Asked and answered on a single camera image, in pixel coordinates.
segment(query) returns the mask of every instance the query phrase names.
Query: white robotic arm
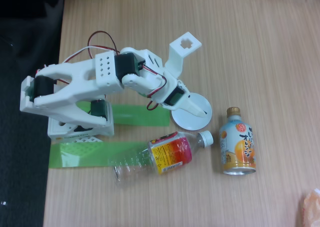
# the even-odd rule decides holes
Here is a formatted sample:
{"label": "white robotic arm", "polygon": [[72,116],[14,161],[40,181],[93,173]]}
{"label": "white robotic arm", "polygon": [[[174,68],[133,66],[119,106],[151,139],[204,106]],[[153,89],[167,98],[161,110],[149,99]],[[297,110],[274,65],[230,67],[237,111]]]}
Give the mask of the white robotic arm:
{"label": "white robotic arm", "polygon": [[[191,47],[183,48],[182,40],[190,41]],[[189,90],[177,79],[184,57],[200,46],[190,33],[184,34],[170,44],[165,67],[162,59],[149,50],[130,47],[120,54],[107,51],[94,59],[49,65],[38,71],[35,79],[28,76],[22,82],[20,110],[50,117],[48,134],[58,140],[113,135],[112,108],[105,95],[122,92],[124,87],[150,97],[166,109],[180,108],[204,117],[206,113],[188,98]],[[58,79],[71,82],[56,85]],[[79,101],[91,102],[90,114],[76,106]]]}

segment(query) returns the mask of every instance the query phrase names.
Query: green tape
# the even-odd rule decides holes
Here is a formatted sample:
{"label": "green tape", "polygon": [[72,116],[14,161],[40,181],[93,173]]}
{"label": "green tape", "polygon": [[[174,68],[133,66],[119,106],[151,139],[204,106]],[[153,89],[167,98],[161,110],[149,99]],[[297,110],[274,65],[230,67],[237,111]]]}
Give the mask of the green tape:
{"label": "green tape", "polygon": [[[91,110],[91,103],[80,101],[76,105],[85,112]],[[133,126],[169,126],[170,111],[161,107],[153,111],[144,105],[113,104],[115,124]],[[50,149],[49,168],[114,166],[125,158],[130,165],[135,165],[145,142],[72,142],[53,144]]]}
{"label": "green tape", "polygon": [[126,151],[126,162],[129,165],[136,165],[136,156],[146,148],[146,142],[76,142],[53,144],[50,149],[49,168],[115,166],[115,163],[123,162],[121,159],[124,158],[122,154],[124,151]]}
{"label": "green tape", "polygon": [[[90,102],[80,101],[76,105],[85,112],[91,109]],[[158,107],[152,111],[144,105],[113,104],[113,122],[132,126],[169,126],[170,111]]]}

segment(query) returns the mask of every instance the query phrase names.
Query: orange juice can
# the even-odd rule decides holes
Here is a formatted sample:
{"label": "orange juice can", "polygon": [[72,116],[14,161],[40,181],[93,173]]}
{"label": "orange juice can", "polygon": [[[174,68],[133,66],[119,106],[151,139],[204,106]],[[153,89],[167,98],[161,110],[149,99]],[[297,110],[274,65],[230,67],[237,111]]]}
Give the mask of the orange juice can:
{"label": "orange juice can", "polygon": [[256,153],[252,127],[241,119],[240,108],[226,111],[228,123],[221,127],[220,150],[223,173],[246,175],[256,172]]}

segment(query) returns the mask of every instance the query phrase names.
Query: round base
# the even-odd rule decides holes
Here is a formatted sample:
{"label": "round base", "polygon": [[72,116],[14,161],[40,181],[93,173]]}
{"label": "round base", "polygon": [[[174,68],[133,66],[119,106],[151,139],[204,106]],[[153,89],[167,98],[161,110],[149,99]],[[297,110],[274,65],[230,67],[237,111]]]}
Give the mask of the round base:
{"label": "round base", "polygon": [[209,101],[198,93],[190,93],[190,99],[206,112],[205,117],[197,117],[181,108],[171,111],[172,118],[178,126],[188,131],[200,130],[209,124],[212,108]]}

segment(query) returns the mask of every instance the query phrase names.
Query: gold bottle cap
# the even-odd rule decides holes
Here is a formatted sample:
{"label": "gold bottle cap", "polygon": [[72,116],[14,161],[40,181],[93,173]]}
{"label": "gold bottle cap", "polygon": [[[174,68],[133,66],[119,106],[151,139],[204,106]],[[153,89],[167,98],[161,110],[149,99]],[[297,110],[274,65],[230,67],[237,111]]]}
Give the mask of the gold bottle cap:
{"label": "gold bottle cap", "polygon": [[238,107],[230,107],[226,110],[226,116],[241,116],[240,108]]}

